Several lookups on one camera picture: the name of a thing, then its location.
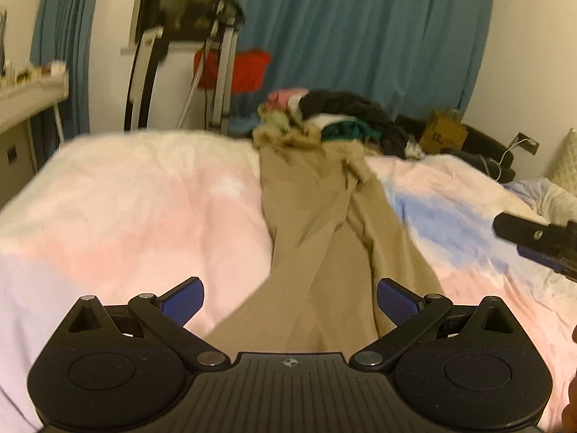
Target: white wall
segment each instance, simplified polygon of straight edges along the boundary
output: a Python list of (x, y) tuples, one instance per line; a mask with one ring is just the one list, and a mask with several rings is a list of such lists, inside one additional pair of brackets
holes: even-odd
[[(134, 50), (130, 30), (135, 0), (96, 0), (89, 69), (89, 113), (92, 133), (122, 131)], [(152, 94), (149, 128), (175, 128), (193, 76), (194, 51), (169, 49), (159, 66)], [(204, 98), (197, 95), (186, 128), (204, 124)]]
[(577, 0), (494, 0), (483, 63), (464, 122), (508, 145), (518, 132), (518, 179), (547, 173), (577, 127)]
[(8, 9), (6, 59), (12, 60), (17, 70), (26, 68), (30, 60), (30, 47), (39, 3), (40, 0), (0, 0), (0, 5)]

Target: desk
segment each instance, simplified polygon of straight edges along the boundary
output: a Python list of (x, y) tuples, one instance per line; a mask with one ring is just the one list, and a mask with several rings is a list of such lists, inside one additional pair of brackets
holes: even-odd
[[(60, 144), (64, 143), (64, 132), (58, 103), (68, 99), (68, 74), (47, 75), (20, 85), (0, 89), (0, 135), (21, 122), (26, 122), (47, 109), (54, 110)], [(36, 154), (28, 124), (32, 158), (36, 168)]]

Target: blue curtain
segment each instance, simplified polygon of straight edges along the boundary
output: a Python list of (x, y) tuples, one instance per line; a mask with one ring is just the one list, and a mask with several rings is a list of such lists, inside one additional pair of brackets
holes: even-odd
[[(41, 0), (36, 17), (31, 62), (62, 60), (70, 72), (70, 98), (60, 104), (66, 139), (89, 131), (88, 62), (95, 6), (96, 0)], [(53, 112), (32, 120), (32, 136), (41, 166), (58, 147)]]
[(392, 118), (465, 110), (493, 0), (241, 0), (239, 49), (272, 53), (261, 91), (233, 99), (247, 116), (278, 88), (353, 91)]

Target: blue gripper pad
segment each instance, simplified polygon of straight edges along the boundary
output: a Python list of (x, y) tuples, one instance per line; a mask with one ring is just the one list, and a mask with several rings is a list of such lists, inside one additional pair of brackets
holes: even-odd
[(377, 303), (394, 325), (401, 325), (425, 307), (425, 300), (390, 278), (377, 285)]
[(180, 285), (159, 296), (156, 305), (164, 314), (183, 326), (204, 303), (204, 285), (197, 277), (191, 277)]

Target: bed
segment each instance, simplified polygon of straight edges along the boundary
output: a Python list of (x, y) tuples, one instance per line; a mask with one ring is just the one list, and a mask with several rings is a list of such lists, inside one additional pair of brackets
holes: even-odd
[[(495, 294), (510, 306), (554, 379), (540, 426), (556, 431), (577, 366), (577, 285), (496, 239), (507, 211), (530, 204), (454, 156), (370, 157), (389, 202), (456, 303)], [(40, 427), (26, 391), (34, 359), (82, 294), (123, 304), (190, 276), (205, 304), (186, 327), (209, 334), (264, 282), (272, 243), (251, 144), (206, 132), (80, 137), (0, 213), (0, 417)]]

